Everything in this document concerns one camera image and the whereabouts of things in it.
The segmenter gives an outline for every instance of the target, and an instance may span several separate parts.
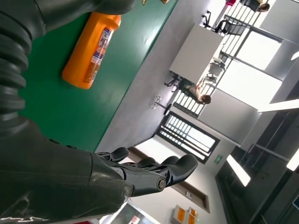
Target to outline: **bottle label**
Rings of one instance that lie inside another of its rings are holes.
[[[104,57],[106,48],[110,42],[113,32],[109,29],[104,28],[102,35],[100,36],[96,51],[91,58],[88,69],[85,76],[83,82],[85,83],[92,83],[96,77],[97,71],[100,68],[103,58]]]

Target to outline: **ceiling light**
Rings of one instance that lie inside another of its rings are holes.
[[[294,53],[294,54],[291,58],[291,60],[292,61],[292,60],[294,60],[294,59],[296,59],[296,58],[297,58],[297,57],[299,57],[299,51],[297,52],[297,53]]]
[[[251,180],[251,177],[248,175],[242,166],[237,163],[234,158],[233,158],[233,156],[229,155],[227,161],[233,168],[233,170],[244,186],[247,186]]]
[[[288,163],[287,168],[294,171],[299,165],[299,149],[291,157],[291,159]]]
[[[281,110],[288,110],[288,109],[294,109],[294,108],[299,108],[299,99],[264,105],[260,107],[258,109],[258,112],[281,111]]]

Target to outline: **desk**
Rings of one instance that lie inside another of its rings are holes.
[[[20,95],[26,106],[20,114],[34,120],[48,138],[94,152],[175,3],[151,1],[143,7],[137,2],[122,16],[120,29],[89,90],[61,78],[88,14],[35,40],[23,74],[27,87]]]
[[[205,76],[214,56],[218,57],[223,36],[194,25],[169,70],[197,84]]]

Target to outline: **exit sign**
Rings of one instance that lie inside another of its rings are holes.
[[[221,155],[218,155],[218,156],[215,159],[215,161],[214,161],[214,162],[216,163],[216,164],[219,164],[220,161],[222,159],[222,157],[223,157],[223,156],[221,156]]]

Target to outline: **floor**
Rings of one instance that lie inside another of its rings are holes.
[[[122,16],[94,83],[82,90],[62,80],[61,72],[88,19],[50,32],[33,42],[29,68],[20,91],[26,102],[21,114],[34,120],[48,138],[94,152],[140,68],[176,0],[150,0]]]
[[[120,104],[97,152],[130,147],[152,137],[163,119],[164,109],[150,108],[155,95],[166,105],[172,96],[168,68],[192,27],[209,9],[213,24],[224,6],[222,0],[179,0]]]

